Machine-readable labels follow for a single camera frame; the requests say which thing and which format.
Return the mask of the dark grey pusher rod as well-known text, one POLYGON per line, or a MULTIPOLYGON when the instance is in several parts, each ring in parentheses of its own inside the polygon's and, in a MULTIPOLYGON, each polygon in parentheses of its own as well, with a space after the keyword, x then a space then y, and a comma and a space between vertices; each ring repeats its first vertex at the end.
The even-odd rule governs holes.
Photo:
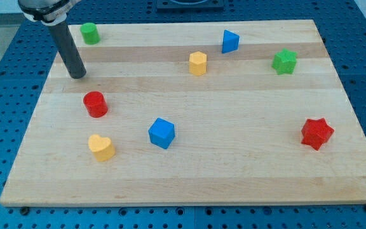
POLYGON ((86 69, 67 22, 63 21, 57 25, 48 26, 48 29, 70 77, 83 78, 86 75, 86 69))

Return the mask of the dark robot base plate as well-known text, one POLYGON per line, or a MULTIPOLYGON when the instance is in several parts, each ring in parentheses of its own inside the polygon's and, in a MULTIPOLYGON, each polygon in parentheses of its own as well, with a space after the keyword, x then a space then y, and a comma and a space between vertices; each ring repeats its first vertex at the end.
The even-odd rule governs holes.
POLYGON ((224 0, 156 0, 157 10, 221 9, 224 0))

